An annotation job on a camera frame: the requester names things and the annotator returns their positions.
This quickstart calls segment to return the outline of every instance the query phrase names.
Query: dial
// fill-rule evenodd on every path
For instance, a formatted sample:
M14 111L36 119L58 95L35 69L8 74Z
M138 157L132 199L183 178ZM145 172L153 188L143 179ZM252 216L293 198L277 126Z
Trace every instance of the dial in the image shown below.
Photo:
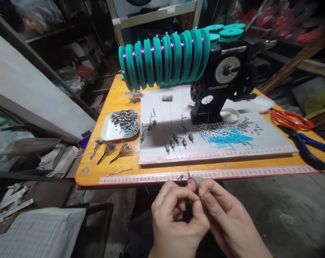
M235 56L224 58L216 67L215 79L220 84L228 84L233 81L240 70L240 59Z

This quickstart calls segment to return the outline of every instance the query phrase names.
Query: white board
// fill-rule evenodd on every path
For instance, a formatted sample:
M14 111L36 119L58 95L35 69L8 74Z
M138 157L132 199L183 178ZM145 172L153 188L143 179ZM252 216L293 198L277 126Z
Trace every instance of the white board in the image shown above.
M232 102L227 100L223 108L233 108L239 111L240 119L234 126L242 122L245 118L253 122L250 128L246 129L248 132L243 132L243 134L254 137L254 141L251 143L255 146L236 144L235 149L230 147L218 149L215 144L210 145L206 143L199 134L198 126L192 125L191 123L190 111L192 107L188 105L191 99L190 85L151 90L144 92L144 95L141 98L140 134L142 134L142 123L143 126L149 125L150 113L152 112L153 115L153 108L156 116L152 118L152 122L156 120L157 123L155 126L152 125L152 129L149 132L145 131L144 133L145 138L140 145L140 165L298 152L297 148L291 142L251 107L250 102ZM162 102L161 98L163 95L173 95L173 101ZM182 129L180 128L182 114L184 117L187 117L183 120L187 133L190 122L190 130L194 138L193 143L187 135L182 135ZM171 122L173 133L186 139L186 148L181 143L182 139L179 141L179 146L175 144L174 151L171 148L169 144L171 140L170 135L172 134ZM259 131L260 135L257 135L257 133L251 134L256 124L263 129ZM169 154L165 148L166 144L169 146Z

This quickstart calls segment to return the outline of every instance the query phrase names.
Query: blue pliers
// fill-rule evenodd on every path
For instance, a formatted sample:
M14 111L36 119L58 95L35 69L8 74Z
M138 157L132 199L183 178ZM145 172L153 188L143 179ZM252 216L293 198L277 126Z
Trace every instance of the blue pliers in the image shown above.
M313 168L315 168L317 170L325 171L325 162L323 162L322 160L320 160L316 156L314 156L314 154L310 152L310 150L308 149L308 147L306 145L306 144L311 145L311 146L325 152L325 144L315 141L315 140L307 137L303 133L297 133L296 131L286 128L282 125L278 125L278 127L283 132L288 134L289 138L294 141L296 147L298 148L298 150L300 152L300 156L308 165L312 166Z

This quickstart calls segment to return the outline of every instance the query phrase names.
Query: white wall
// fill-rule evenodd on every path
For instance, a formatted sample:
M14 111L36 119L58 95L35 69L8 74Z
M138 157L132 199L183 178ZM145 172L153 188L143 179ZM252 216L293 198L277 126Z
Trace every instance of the white wall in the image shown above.
M76 142L95 125L68 96L0 36L0 106L28 122Z

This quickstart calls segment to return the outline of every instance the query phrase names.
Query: scissors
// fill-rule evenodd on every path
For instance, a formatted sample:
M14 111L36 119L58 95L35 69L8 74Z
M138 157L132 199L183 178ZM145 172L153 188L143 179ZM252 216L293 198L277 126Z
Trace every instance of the scissors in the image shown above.
M283 132L289 135L289 138L293 140L295 143L298 151L300 152L301 158L311 167L320 170L325 171L325 162L314 156L313 153L310 152L307 145L311 145L323 152L325 152L325 144L315 141L303 133L297 133L294 130L290 130L289 128L286 128L285 126L278 125L280 129L282 129Z
M287 112L287 111L281 111L281 110L276 110L273 107L270 108L271 113L272 113L272 118L279 123L280 125L289 128L291 130L300 130L300 129L306 129L306 130L311 130L315 126L314 124L305 119L304 117L297 115L295 113Z

